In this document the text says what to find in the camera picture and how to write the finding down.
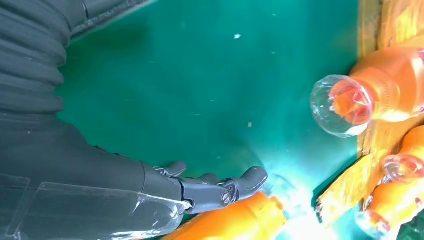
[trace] green surface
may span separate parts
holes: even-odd
[[[419,240],[424,239],[424,211],[414,217],[400,228],[397,240]]]
[[[357,18],[356,0],[160,0],[72,42],[60,117],[110,152],[182,160],[186,176],[259,165],[318,194],[357,139],[321,130],[309,96],[355,63]]]

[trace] clear bottle cap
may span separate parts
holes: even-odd
[[[289,221],[306,215],[305,197],[283,176],[271,174],[262,192],[270,198],[278,199]]]
[[[321,128],[339,138],[361,134],[373,113],[366,89],[343,75],[329,75],[318,81],[310,95],[310,106]]]
[[[373,211],[361,211],[355,216],[356,224],[371,238],[382,239],[389,235],[389,223]]]
[[[409,154],[389,155],[384,159],[384,170],[394,182],[411,183],[424,178],[424,161]]]

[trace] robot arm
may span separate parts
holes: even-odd
[[[123,0],[0,0],[0,240],[134,239],[183,214],[224,208],[265,183],[261,167],[219,181],[178,177],[89,145],[57,118],[72,30]]]

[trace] orange plastic bottle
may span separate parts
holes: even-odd
[[[424,126],[405,135],[400,152],[384,159],[384,169],[386,175],[396,182],[408,183],[424,178]]]
[[[361,59],[349,76],[329,75],[311,93],[313,116],[328,133],[357,136],[371,120],[402,122],[424,112],[424,51],[387,48]]]
[[[283,231],[288,218],[296,218],[302,210],[299,210],[300,199],[293,193],[291,184],[280,176],[274,179],[276,181],[270,187],[265,186],[264,192],[224,209],[202,213],[161,240],[275,239]],[[293,207],[287,212],[287,206],[282,203],[288,203],[290,208],[290,202],[298,209]]]
[[[410,222],[423,210],[423,181],[387,182],[379,185],[372,194],[369,206],[356,215],[357,224],[375,239]]]

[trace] prosthetic hand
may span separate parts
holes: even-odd
[[[252,196],[261,167],[241,178],[178,177],[89,145],[56,113],[55,88],[72,30],[123,0],[0,0],[0,240],[143,239],[184,214]]]

